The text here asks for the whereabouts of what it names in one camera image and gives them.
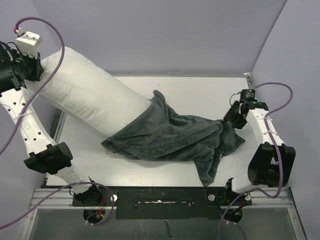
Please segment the white pillow insert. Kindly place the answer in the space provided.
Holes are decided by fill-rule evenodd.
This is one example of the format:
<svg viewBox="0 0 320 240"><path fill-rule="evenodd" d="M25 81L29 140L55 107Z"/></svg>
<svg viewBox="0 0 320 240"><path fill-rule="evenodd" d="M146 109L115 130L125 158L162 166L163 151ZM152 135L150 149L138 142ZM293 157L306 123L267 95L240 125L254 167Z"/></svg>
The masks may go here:
<svg viewBox="0 0 320 240"><path fill-rule="evenodd" d="M58 71L39 92L39 96L56 108L108 138L150 107L149 99L121 83L82 54L70 47L65 48L64 55L61 53L59 50L41 61L44 71L40 81L25 82L31 91L38 90L61 61Z"/></svg>

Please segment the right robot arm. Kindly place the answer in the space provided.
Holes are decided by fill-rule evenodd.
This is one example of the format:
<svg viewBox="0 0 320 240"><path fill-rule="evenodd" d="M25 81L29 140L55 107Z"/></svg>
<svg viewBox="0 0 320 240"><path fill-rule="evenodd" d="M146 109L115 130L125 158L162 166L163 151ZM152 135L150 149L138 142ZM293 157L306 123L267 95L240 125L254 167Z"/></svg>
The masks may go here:
<svg viewBox="0 0 320 240"><path fill-rule="evenodd" d="M293 147L280 138L270 118L266 103L256 99L254 89L243 89L239 100L230 105L224 120L234 129L249 125L257 142L247 173L231 179L231 187L222 192L223 200L230 205L241 198L241 194L260 191L269 198L280 195L288 183L296 157Z"/></svg>

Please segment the zebra and grey pillowcase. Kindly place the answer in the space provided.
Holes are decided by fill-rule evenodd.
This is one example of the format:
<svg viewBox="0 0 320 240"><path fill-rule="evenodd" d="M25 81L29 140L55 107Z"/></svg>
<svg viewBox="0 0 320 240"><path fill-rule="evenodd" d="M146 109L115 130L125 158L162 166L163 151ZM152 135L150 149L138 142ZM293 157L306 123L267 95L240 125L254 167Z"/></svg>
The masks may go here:
<svg viewBox="0 0 320 240"><path fill-rule="evenodd" d="M101 145L130 160L194 162L207 187L215 180L221 158L245 143L228 121L176 113L158 90L150 102L147 110Z"/></svg>

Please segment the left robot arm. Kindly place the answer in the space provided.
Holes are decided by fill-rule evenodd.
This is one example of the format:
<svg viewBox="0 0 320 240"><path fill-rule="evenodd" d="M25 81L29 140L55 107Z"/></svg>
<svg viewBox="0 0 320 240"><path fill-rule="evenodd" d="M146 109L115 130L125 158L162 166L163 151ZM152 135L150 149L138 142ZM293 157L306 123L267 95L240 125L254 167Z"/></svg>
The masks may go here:
<svg viewBox="0 0 320 240"><path fill-rule="evenodd" d="M99 204L103 195L93 180L72 164L66 143L56 143L44 129L29 101L25 80L37 81L43 68L38 56L23 55L6 43L0 44L0 104L16 124L24 140L28 169L50 174L71 184L74 197L84 205Z"/></svg>

